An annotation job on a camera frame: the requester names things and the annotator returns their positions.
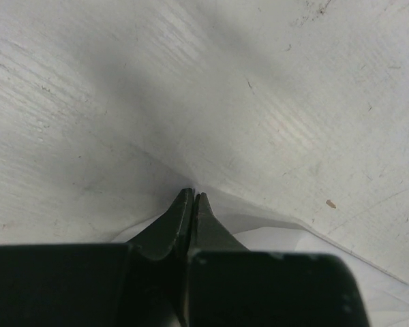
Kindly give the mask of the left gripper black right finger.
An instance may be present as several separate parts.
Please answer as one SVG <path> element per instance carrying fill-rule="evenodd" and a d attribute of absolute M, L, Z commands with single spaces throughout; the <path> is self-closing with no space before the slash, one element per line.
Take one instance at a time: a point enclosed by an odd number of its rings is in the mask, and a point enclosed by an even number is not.
<path fill-rule="evenodd" d="M 356 280 L 337 256 L 250 251 L 194 202 L 187 273 L 190 326 L 368 326 Z"/>

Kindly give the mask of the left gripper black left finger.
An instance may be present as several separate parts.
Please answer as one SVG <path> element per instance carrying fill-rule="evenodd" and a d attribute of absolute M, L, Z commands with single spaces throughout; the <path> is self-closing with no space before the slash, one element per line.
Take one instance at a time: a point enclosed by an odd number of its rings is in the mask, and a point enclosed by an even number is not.
<path fill-rule="evenodd" d="M 156 326 L 185 321 L 194 191 L 122 243 L 0 246 L 0 326 Z"/>

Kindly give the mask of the white t shirt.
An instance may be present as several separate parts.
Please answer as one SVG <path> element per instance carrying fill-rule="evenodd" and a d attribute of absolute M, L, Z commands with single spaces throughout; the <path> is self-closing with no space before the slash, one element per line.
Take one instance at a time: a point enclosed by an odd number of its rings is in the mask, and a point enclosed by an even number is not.
<path fill-rule="evenodd" d="M 190 242 L 194 310 L 409 306 L 409 286 L 300 225 L 249 214 L 247 206 L 200 193 Z"/>

